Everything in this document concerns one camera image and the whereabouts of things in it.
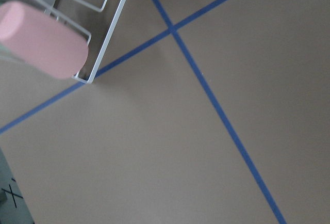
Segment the pink cup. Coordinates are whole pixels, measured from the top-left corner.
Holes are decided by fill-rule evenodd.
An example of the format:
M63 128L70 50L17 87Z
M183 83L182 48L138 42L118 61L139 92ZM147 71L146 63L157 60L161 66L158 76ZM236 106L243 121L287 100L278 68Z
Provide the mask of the pink cup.
M82 69L89 51L82 35L20 1L1 5L1 45L57 79L70 78Z

